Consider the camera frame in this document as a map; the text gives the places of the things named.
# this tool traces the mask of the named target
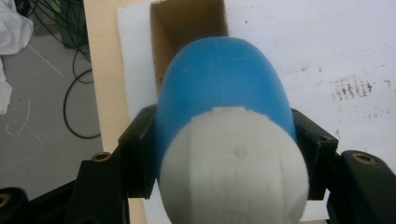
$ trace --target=gray floor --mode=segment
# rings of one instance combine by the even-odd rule
[[[13,92],[8,112],[0,116],[0,189],[22,188],[33,199],[75,179],[81,161],[102,151],[100,137],[80,139],[64,125],[63,101],[74,79],[74,54],[45,35],[32,37],[20,53],[2,57]],[[77,73],[90,67],[79,54]],[[75,86],[67,116],[78,133],[99,133],[93,84]]]

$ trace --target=box opening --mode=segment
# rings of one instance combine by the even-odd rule
[[[157,90],[176,54],[190,42],[227,36],[222,0],[167,0],[150,6],[150,28]]]

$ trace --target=white cloth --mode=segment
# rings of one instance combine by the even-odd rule
[[[13,0],[0,0],[0,55],[18,53],[29,43],[33,23],[17,13]],[[0,115],[7,113],[12,87],[0,60]]]

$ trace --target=blue object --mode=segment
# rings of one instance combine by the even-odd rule
[[[286,94],[260,50],[232,37],[201,39],[177,54],[163,80],[155,118],[157,176],[176,134],[192,117],[221,106],[264,114],[296,138]]]

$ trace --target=wooden table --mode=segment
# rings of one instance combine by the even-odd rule
[[[104,151],[114,151],[120,135],[130,122],[127,116],[117,8],[140,1],[142,0],[84,0]],[[142,200],[132,199],[129,203],[131,222],[147,223]]]

